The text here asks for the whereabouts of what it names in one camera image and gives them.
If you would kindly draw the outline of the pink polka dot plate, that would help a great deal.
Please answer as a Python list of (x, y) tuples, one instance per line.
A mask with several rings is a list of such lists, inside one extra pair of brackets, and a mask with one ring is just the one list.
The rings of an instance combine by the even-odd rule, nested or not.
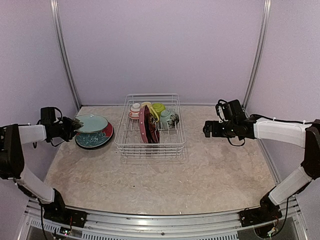
[(148, 144), (148, 137), (147, 137), (147, 131), (146, 131), (146, 126), (145, 126), (145, 111), (148, 110), (149, 108), (145, 105), (143, 106), (140, 111), (139, 111), (139, 131), (140, 131), (140, 136), (142, 139), (142, 142), (144, 144)]

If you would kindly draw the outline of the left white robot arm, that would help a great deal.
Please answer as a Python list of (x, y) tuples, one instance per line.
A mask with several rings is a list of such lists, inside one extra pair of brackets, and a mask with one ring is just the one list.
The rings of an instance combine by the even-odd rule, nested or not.
[(70, 211), (61, 193), (46, 185), (27, 165), (27, 144), (53, 143), (58, 138), (69, 142), (83, 124), (69, 117), (56, 120), (39, 120), (37, 124), (10, 124), (0, 128), (0, 178), (12, 180), (26, 196), (36, 199), (46, 212), (63, 223), (70, 218)]

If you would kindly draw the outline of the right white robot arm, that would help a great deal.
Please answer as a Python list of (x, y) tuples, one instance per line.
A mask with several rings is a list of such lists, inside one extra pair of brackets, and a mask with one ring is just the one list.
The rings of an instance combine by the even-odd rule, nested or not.
[(266, 222), (279, 205), (320, 177), (320, 121), (268, 118), (258, 114), (240, 120), (207, 120), (207, 138), (258, 140), (280, 174), (280, 182), (261, 200), (256, 218)]

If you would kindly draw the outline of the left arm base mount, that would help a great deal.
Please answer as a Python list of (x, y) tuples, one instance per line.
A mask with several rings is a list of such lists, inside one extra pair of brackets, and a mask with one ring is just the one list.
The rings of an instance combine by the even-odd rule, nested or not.
[(51, 202), (42, 205), (43, 217), (63, 225), (84, 228), (88, 213), (82, 210), (67, 208), (63, 203)]

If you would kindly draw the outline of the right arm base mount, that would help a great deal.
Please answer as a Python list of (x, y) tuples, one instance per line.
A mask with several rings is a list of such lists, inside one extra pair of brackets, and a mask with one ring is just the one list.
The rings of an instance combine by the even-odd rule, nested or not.
[(246, 208), (238, 213), (242, 227), (259, 225), (280, 219), (283, 215), (279, 209), (272, 211), (262, 211), (260, 207)]

